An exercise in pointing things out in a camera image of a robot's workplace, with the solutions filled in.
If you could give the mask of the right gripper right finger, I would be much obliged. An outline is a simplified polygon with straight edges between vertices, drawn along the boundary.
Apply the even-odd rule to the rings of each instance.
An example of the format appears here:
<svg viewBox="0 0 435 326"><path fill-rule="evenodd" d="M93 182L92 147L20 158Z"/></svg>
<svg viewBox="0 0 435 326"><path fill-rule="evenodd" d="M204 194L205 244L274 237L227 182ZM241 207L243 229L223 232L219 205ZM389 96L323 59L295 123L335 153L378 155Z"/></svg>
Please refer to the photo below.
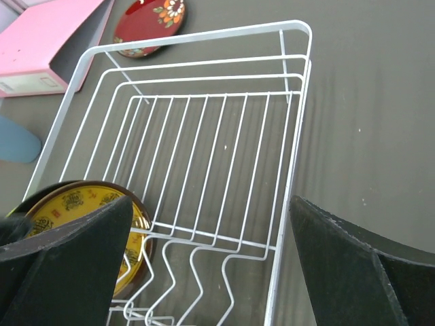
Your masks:
<svg viewBox="0 0 435 326"><path fill-rule="evenodd" d="M300 196L296 248L318 325L433 325L434 254L390 240Z"/></svg>

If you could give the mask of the black plate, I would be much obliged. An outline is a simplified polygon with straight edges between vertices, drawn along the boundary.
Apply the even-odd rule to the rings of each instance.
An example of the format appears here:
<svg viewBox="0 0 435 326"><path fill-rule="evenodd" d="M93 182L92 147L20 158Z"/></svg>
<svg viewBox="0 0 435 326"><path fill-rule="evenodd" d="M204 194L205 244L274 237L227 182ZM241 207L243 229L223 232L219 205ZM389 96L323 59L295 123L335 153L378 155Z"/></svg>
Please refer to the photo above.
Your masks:
<svg viewBox="0 0 435 326"><path fill-rule="evenodd" d="M52 193L53 191L64 187L68 184L78 182L78 180L70 180L70 181L62 181L60 183L55 183L50 186L47 186L38 192L35 192L33 195L29 196L27 199L23 200L17 207L15 207L12 211L10 211L6 217L9 217L13 214L26 214L29 212L42 198Z"/></svg>

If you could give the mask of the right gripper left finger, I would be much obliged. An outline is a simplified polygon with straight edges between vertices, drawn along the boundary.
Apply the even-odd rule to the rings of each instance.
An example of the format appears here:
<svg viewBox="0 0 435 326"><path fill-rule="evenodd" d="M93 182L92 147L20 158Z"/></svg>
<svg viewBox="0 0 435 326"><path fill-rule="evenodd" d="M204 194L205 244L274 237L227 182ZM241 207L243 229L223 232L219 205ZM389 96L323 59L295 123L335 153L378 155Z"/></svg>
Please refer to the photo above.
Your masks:
<svg viewBox="0 0 435 326"><path fill-rule="evenodd" d="M61 272L72 264L59 262L49 240L26 235L30 222L22 214L1 218L1 324L105 325L113 293L87 294Z"/></svg>

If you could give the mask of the yellow patterned plate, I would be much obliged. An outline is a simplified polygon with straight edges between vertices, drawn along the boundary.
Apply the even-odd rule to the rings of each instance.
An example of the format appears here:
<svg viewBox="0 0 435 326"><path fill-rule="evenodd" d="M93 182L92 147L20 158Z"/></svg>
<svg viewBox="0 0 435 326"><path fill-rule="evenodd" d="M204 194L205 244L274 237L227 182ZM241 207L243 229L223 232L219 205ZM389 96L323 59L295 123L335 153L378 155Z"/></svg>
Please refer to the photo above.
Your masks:
<svg viewBox="0 0 435 326"><path fill-rule="evenodd" d="M154 242L144 231L150 221L142 203L118 185L100 181L60 183L25 212L27 238L49 240L61 272L87 294L125 299L147 270Z"/></svg>

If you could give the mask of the blue plastic cup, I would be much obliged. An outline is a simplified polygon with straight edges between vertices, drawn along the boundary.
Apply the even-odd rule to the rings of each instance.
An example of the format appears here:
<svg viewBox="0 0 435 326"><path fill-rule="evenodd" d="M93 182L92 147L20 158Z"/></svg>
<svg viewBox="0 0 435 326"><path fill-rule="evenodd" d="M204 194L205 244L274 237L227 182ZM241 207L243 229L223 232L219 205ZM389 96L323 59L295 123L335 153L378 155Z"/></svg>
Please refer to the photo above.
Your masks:
<svg viewBox="0 0 435 326"><path fill-rule="evenodd" d="M23 126L1 116L1 160L30 163L41 152L40 139Z"/></svg>

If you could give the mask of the red floral plate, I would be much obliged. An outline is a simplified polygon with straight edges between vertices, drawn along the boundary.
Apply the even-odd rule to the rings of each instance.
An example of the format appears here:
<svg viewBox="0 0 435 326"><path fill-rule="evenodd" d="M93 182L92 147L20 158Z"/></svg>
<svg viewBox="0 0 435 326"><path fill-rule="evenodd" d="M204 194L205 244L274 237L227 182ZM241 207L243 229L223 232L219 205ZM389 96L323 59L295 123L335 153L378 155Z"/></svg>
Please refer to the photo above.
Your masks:
<svg viewBox="0 0 435 326"><path fill-rule="evenodd" d="M135 1L119 19L114 43L126 43L177 34L186 16L184 0Z"/></svg>

